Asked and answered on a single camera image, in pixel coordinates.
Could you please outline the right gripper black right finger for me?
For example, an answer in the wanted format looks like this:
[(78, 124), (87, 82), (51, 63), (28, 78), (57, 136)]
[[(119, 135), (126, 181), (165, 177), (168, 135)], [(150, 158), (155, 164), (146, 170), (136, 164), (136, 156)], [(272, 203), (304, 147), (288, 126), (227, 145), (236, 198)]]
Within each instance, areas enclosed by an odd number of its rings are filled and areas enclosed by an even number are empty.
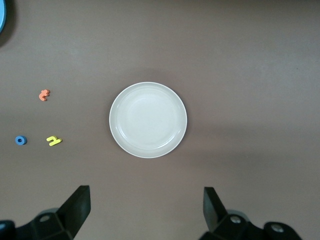
[(261, 240), (263, 230), (241, 214), (229, 213), (213, 187), (203, 192), (203, 215), (208, 227), (201, 240)]

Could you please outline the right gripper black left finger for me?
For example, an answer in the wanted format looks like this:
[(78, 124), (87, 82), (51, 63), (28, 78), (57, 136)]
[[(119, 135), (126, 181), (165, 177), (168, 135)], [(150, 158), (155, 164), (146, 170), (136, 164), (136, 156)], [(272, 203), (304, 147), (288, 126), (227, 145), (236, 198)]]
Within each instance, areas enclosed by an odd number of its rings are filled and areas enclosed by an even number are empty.
[(42, 213), (17, 228), (17, 239), (73, 240), (90, 211), (90, 187), (81, 185), (58, 210)]

